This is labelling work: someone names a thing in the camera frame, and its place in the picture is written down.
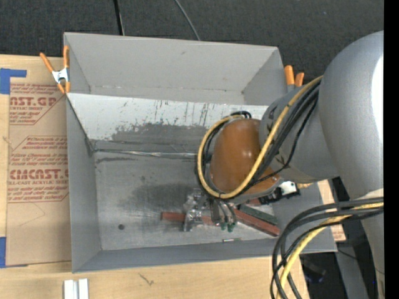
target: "black cable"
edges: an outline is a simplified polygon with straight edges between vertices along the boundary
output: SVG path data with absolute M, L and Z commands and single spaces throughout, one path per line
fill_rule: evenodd
M 373 198 L 373 199 L 364 199 L 364 200 L 340 202 L 340 203 L 336 203 L 336 204 L 321 205 L 321 206 L 313 207 L 312 209 L 308 209 L 307 211 L 304 211 L 304 212 L 296 215 L 295 218 L 293 218 L 290 221 L 290 223 L 288 223 L 288 225 L 284 229 L 283 233 L 279 237 L 278 241 L 276 242 L 275 248 L 273 250 L 273 256 L 272 256 L 273 270 L 277 266 L 277 256 L 278 256 L 278 252 L 279 252 L 278 251 L 279 247 L 281 247 L 281 245 L 285 245 L 286 237 L 288 236 L 288 234 L 291 233 L 294 229 L 298 228 L 300 225 L 304 225 L 304 224 L 307 224 L 308 222 L 324 219 L 327 217 L 341 216 L 341 215 L 349 214 L 348 211 L 349 212 L 354 211 L 354 210 L 342 210 L 342 208 L 344 208 L 344 207 L 355 207 L 355 206 L 359 206 L 359 205 L 363 205 L 363 204 L 371 204 L 371 203 L 376 203 L 376 202 L 383 202 L 383 198 L 379 197 L 379 198 Z M 325 214 L 315 215 L 313 217 L 306 217 L 315 212 L 320 212 L 320 211 L 324 211 L 324 210 L 331 209 L 331 208 L 338 208 L 339 210 L 336 212 L 329 212 L 329 213 L 325 213 Z M 358 215 L 359 211 L 362 211 L 362 210 L 359 209 L 359 210 L 355 211 L 356 212 L 355 214 Z
M 243 192 L 247 191 L 248 189 L 250 189 L 251 187 L 255 186 L 256 184 L 259 184 L 260 182 L 265 181 L 265 180 L 267 180 L 268 178 L 271 178 L 271 177 L 277 175 L 277 174 L 280 173 L 282 170 L 284 170 L 284 169 L 287 168 L 287 166 L 288 166 L 289 163 L 291 162 L 292 157 L 294 156 L 295 149 L 296 149 L 296 146 L 297 146 L 297 144 L 298 144 L 299 137 L 300 137 L 300 135 L 302 134 L 302 132 L 303 132 L 305 126 L 306 126 L 306 123 L 309 121 L 310 116 L 312 115 L 313 111 L 314 111 L 315 108 L 316 108 L 317 100 L 318 100 L 318 98 L 316 97 L 316 98 L 314 99 L 314 104 L 312 105 L 312 107 L 310 108 L 310 110 L 307 112 L 306 117 L 305 117 L 304 121 L 302 122 L 302 125 L 300 126 L 300 128 L 299 128 L 299 130 L 298 130 L 298 132 L 297 132 L 297 134 L 296 134 L 296 136 L 295 136 L 294 143 L 293 143 L 293 145 L 292 145 L 290 155 L 289 155 L 289 157 L 288 157 L 286 163 L 282 166 L 282 168 L 280 168 L 280 169 L 278 169 L 277 171 L 274 171 L 273 173 L 271 173 L 271 174 L 269 174 L 269 175 L 267 175 L 267 176 L 264 176 L 264 177 L 262 177 L 262 178 L 260 178 L 260 179 L 258 179 L 258 180 L 256 180 L 256 181 L 253 181 L 253 182 L 248 183 L 248 185 L 244 188 Z
M 380 202 L 383 199 L 371 199 L 371 200 L 364 200 L 364 201 L 350 201 L 350 202 L 344 202 L 343 205 L 339 205 L 339 204 L 329 204 L 329 205 L 322 205 L 322 206 L 317 206 L 314 207 L 313 209 L 309 209 L 303 213 L 300 213 L 299 215 L 297 215 L 295 218 L 293 218 L 293 220 L 290 221 L 290 223 L 287 225 L 286 229 L 284 230 L 284 232 L 281 234 L 279 240 L 276 243 L 276 246 L 274 248 L 273 251 L 273 256 L 272 256 L 272 267 L 273 270 L 276 268 L 277 265 L 277 256 L 278 256 L 278 248 L 281 247 L 281 245 L 285 245 L 285 241 L 286 241 L 286 236 L 293 231 L 294 229 L 296 229 L 297 227 L 299 227 L 302 224 L 306 224 L 310 221 L 315 221 L 315 220 L 319 220 L 319 219 L 323 219 L 326 217 L 332 217 L 333 213 L 329 212 L 329 213 L 325 213 L 325 214 L 319 214 L 316 217 L 308 217 L 306 218 L 306 216 L 310 215 L 312 212 L 319 212 L 322 209 L 329 209 L 331 208 L 331 206 L 335 206 L 338 208 L 341 208 L 340 206 L 344 207 L 348 207 L 348 206 L 358 206 L 359 204 L 364 204 L 364 203 L 373 203 L 373 202 Z M 336 213 L 336 216 L 339 216 L 343 214 L 341 210 L 339 210 L 338 213 Z
M 317 230 L 317 229 L 320 229 L 320 228 L 323 228 L 323 227 L 328 227 L 328 226 L 332 226 L 332 225 L 338 225 L 338 224 L 341 224 L 341 223 L 346 222 L 346 221 L 363 220 L 363 219 L 367 219 L 367 218 L 379 215 L 379 214 L 383 213 L 383 208 L 379 207 L 377 209 L 364 209 L 364 211 L 365 211 L 364 212 L 365 214 L 362 214 L 362 215 L 355 214 L 355 215 L 352 215 L 351 217 L 344 218 L 344 219 L 342 219 L 339 222 L 321 224 L 321 225 L 318 225 L 316 227 L 313 227 L 313 228 L 307 230 L 306 232 L 302 233 L 298 238 L 296 238 L 296 240 L 291 244 L 291 246 L 290 246 L 290 248 L 289 248 L 289 250 L 287 252 L 285 252 L 285 250 L 284 250 L 285 249 L 285 245 L 283 244 L 281 246 L 281 248 L 282 248 L 282 252 L 281 252 L 282 259 L 281 259 L 280 263 L 276 266 L 276 268 L 273 268 L 273 272 L 274 273 L 273 273 L 273 277 L 272 277 L 272 281 L 271 281 L 271 296 L 274 298 L 274 294 L 272 293 L 273 282 L 276 283 L 277 289 L 279 290 L 280 294 L 284 293 L 284 290 L 282 289 L 281 284 L 279 283 L 279 280 L 277 278 L 278 277 L 278 271 L 281 269 L 281 267 L 283 265 L 286 264 L 288 257 L 291 255 L 291 253 L 293 253 L 293 251 L 296 248 L 297 244 L 299 244 L 299 242 L 305 236 L 307 236 L 310 232 L 312 232 L 314 230 Z M 288 274 L 287 279 L 289 281 L 289 284 L 290 284 L 290 286 L 292 288 L 292 291 L 294 292 L 294 295 L 296 296 L 296 298 L 297 299 L 301 299 L 302 297 L 300 296 L 299 292 L 297 291 L 297 288 L 295 286 L 295 283 L 294 283 L 290 273 Z
M 252 118 L 252 115 L 248 111 L 236 111 L 230 114 L 230 116 L 233 115 L 244 115 L 245 118 Z
M 184 17 L 186 18 L 188 24 L 189 24 L 190 27 L 191 27 L 191 30 L 192 30 L 192 31 L 194 32 L 194 34 L 195 34 L 197 40 L 198 40 L 198 41 L 201 41 L 201 38 L 200 38 L 200 36 L 198 35 L 197 30 L 194 28 L 193 23 L 191 23 L 190 18 L 188 17 L 186 11 L 185 11 L 185 10 L 183 9 L 183 7 L 181 6 L 179 0 L 174 0 L 174 1 L 176 2 L 177 6 L 179 7 L 181 13 L 183 13 Z
M 123 24 L 122 24 L 122 16 L 120 15 L 118 0 L 113 0 L 113 6 L 115 8 L 115 15 L 117 17 L 119 35 L 124 36 L 125 29 L 123 28 Z
M 288 250 L 287 252 L 285 251 L 285 242 L 284 242 L 284 243 L 281 245 L 281 256 L 282 256 L 282 258 L 283 258 L 283 260 L 281 261 L 281 265 L 284 265 L 284 264 L 285 264 L 286 260 L 288 259 L 288 256 L 290 256 L 290 254 L 294 251 L 296 245 L 305 237 L 305 235 L 307 235 L 307 233 L 309 233 L 309 232 L 311 232 L 311 231 L 313 231 L 313 230 L 316 230 L 316 229 L 318 229 L 318 228 L 324 227 L 324 226 L 327 227 L 327 226 L 331 226 L 331 225 L 337 225 L 337 224 L 342 223 L 343 221 L 346 222 L 346 221 L 352 221 L 352 220 L 363 220 L 363 219 L 367 219 L 367 218 L 369 218 L 369 217 L 373 217 L 373 216 L 379 215 L 379 214 L 381 214 L 381 213 L 383 213 L 383 208 L 382 208 L 382 209 L 378 208 L 378 210 L 373 210 L 373 209 L 371 209 L 371 210 L 370 210 L 370 213 L 365 214 L 365 215 L 362 215 L 362 216 L 353 215 L 352 217 L 346 218 L 346 219 L 340 221 L 339 223 L 319 225 L 319 226 L 315 227 L 314 229 L 310 229 L 308 232 L 303 233 L 301 236 L 299 236 L 299 237 L 292 243 L 292 245 L 290 246 L 290 248 L 289 248 L 289 250 Z M 287 280 L 288 280 L 289 285 L 291 286 L 292 291 L 294 292 L 294 295 L 296 296 L 296 298 L 297 298 L 297 299 L 301 299 L 301 296 L 300 296 L 299 292 L 297 291 L 297 288 L 296 288 L 296 286 L 295 286 L 295 282 L 294 282 L 294 280 L 292 279 L 292 276 L 291 276 L 290 273 L 289 273 L 288 276 L 287 276 Z
M 300 99 L 298 99 L 298 100 L 296 101 L 295 105 L 291 108 L 292 111 L 291 111 L 291 113 L 290 113 L 290 115 L 289 115 L 288 121 L 285 123 L 285 125 L 283 125 L 282 131 L 280 131 L 280 134 L 283 134 L 283 136 L 279 138 L 279 141 L 282 143 L 282 142 L 285 140 L 285 138 L 286 138 L 286 136 L 288 135 L 288 133 L 290 132 L 291 128 L 292 128 L 292 127 L 294 126 L 294 124 L 296 123 L 296 121 L 300 118 L 300 116 L 302 115 L 302 113 L 305 111 L 305 109 L 306 109 L 310 104 L 313 103 L 313 106 L 311 107 L 311 109 L 309 110 L 308 114 L 306 115 L 304 121 L 302 122 L 302 125 L 301 125 L 301 127 L 300 127 L 300 130 L 299 130 L 299 131 L 297 132 L 297 134 L 296 134 L 296 138 L 295 138 L 295 140 L 294 140 L 294 144 L 293 144 L 293 147 L 292 147 L 292 149 L 291 149 L 291 153 L 290 153 L 289 159 L 287 160 L 287 163 L 286 163 L 285 165 L 283 165 L 283 167 L 282 167 L 281 169 L 279 169 L 278 171 L 273 172 L 272 174 L 269 174 L 269 175 L 267 175 L 267 176 L 265 176 L 265 177 L 263 177 L 263 178 L 261 178 L 261 179 L 258 179 L 258 180 L 255 180 L 255 181 L 254 181 L 254 179 L 256 179 L 256 178 L 253 178 L 253 179 L 248 183 L 248 185 L 247 185 L 241 192 L 239 192 L 238 194 L 235 195 L 235 197 L 237 197 L 237 196 L 243 194 L 243 193 L 246 192 L 249 188 L 253 187 L 253 186 L 256 185 L 257 183 L 260 183 L 261 181 L 265 181 L 266 179 L 268 179 L 268 178 L 270 178 L 270 177 L 272 177 L 272 176 L 275 176 L 276 174 L 278 174 L 279 172 L 281 172 L 283 169 L 285 169 L 285 168 L 288 166 L 288 164 L 291 162 L 292 156 L 294 155 L 294 151 L 295 151 L 296 144 L 297 144 L 297 142 L 298 142 L 299 136 L 300 136 L 300 134 L 302 133 L 303 129 L 305 128 L 306 123 L 308 122 L 308 120 L 309 120 L 311 114 L 313 113 L 313 111 L 314 111 L 314 109 L 315 109 L 315 107 L 316 107 L 317 99 L 318 99 L 318 94 L 319 94 L 317 88 L 319 87 L 319 85 L 320 85 L 320 83 L 317 83 L 317 84 L 313 85 L 308 91 L 305 92 L 305 94 L 303 94 L 303 95 L 300 97 Z M 237 114 L 242 114 L 242 115 L 244 115 L 245 117 L 247 117 L 246 115 L 247 115 L 247 114 L 250 114 L 250 113 L 247 112 L 247 111 L 239 111 L 239 112 L 234 112 L 234 113 L 232 113 L 231 115 L 237 115 Z M 216 135 L 216 133 L 217 133 L 227 122 L 223 123 L 222 125 L 219 125 L 215 130 L 213 130 L 212 134 L 210 134 L 210 135 L 208 136 L 207 142 L 205 143 L 205 150 L 204 150 L 204 152 L 203 152 L 203 159 L 202 159 L 202 161 L 203 161 L 203 174 L 204 174 L 204 172 L 205 172 L 205 165 L 206 165 L 205 160 L 206 160 L 206 157 L 207 157 L 207 155 L 208 155 L 209 147 L 210 147 L 210 145 L 211 145 L 211 140 L 212 140 L 213 137 Z M 277 150 L 279 149 L 279 146 L 277 147 L 277 145 L 275 146 L 275 144 L 274 144 L 273 147 L 272 147 L 272 150 L 273 150 L 273 151 L 277 151 Z M 215 188 L 215 191 L 219 192 L 220 194 L 223 194 L 223 192 L 220 191 L 218 188 Z
M 279 151 L 281 145 L 287 138 L 288 134 L 290 133 L 292 127 L 296 124 L 296 122 L 300 119 L 303 112 L 307 109 L 307 107 L 314 101 L 316 97 L 318 97 L 318 87 L 320 82 L 315 84 L 311 89 L 309 89 L 303 96 L 301 96 L 298 101 L 295 102 L 293 107 L 289 112 L 289 116 L 287 121 L 284 123 L 283 126 L 279 129 L 279 134 L 277 138 L 274 138 L 273 145 L 271 149 L 265 155 L 264 161 L 262 166 L 259 167 L 259 173 L 257 176 L 254 177 L 255 180 L 259 179 L 259 176 L 264 172 L 264 170 L 271 164 L 272 160 L 274 159 L 275 155 Z

